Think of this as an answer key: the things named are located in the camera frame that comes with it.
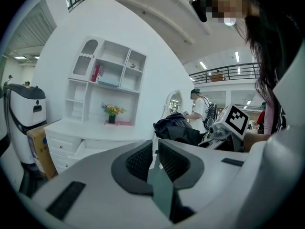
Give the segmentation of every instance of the woman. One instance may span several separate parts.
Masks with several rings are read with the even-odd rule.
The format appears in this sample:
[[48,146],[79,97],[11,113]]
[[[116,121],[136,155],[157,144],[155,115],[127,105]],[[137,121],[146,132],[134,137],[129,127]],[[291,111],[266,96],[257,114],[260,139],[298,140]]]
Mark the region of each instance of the woman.
[[[250,43],[260,67],[255,87],[267,102],[264,135],[247,133],[246,152],[254,143],[267,140],[272,133],[286,128],[285,113],[272,90],[292,63],[304,38],[300,1],[200,0],[200,18],[205,17],[207,11],[217,18],[244,19],[245,40]],[[237,24],[235,27],[241,35]]]

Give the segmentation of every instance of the black lid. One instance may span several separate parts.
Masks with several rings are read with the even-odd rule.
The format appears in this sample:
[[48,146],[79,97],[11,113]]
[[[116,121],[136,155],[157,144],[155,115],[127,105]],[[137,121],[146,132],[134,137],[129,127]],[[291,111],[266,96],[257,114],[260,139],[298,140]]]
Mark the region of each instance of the black lid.
[[44,94],[44,91],[38,87],[26,87],[24,85],[18,85],[18,84],[8,84],[4,86],[6,89],[10,89],[16,93],[18,93],[20,96],[27,98],[27,99],[45,99],[46,95]]

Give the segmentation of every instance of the flower bouquet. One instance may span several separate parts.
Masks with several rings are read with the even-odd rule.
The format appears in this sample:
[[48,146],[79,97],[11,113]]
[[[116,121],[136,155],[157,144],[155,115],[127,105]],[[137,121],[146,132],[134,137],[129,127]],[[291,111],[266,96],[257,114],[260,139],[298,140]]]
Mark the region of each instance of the flower bouquet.
[[118,114],[123,114],[126,111],[124,108],[122,108],[120,106],[115,106],[115,105],[112,105],[112,104],[108,104],[108,105],[103,104],[102,108],[104,109],[104,111],[107,114],[109,114],[108,123],[111,123],[111,124],[115,123],[115,117]]

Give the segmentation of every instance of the flower pot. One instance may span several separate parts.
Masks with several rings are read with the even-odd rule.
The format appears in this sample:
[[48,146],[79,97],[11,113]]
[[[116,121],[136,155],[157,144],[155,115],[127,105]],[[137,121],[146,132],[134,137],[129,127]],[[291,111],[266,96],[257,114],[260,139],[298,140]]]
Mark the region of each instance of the flower pot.
[[111,115],[111,116],[109,116],[109,120],[108,120],[108,123],[110,123],[110,124],[114,124],[115,123],[115,115]]

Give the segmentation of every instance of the white machine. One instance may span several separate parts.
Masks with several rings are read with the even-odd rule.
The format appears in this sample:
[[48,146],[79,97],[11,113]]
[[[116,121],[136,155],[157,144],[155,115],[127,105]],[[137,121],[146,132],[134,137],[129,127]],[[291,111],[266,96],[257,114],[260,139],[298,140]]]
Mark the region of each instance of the white machine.
[[9,84],[5,86],[5,90],[7,90],[7,124],[14,149],[26,169],[36,170],[31,168],[36,165],[27,131],[47,123],[44,91],[38,87],[18,84]]
[[13,145],[8,135],[6,128],[5,114],[4,114],[4,98],[0,88],[0,166],[7,176],[10,184],[19,191],[22,178],[23,168],[16,155]]

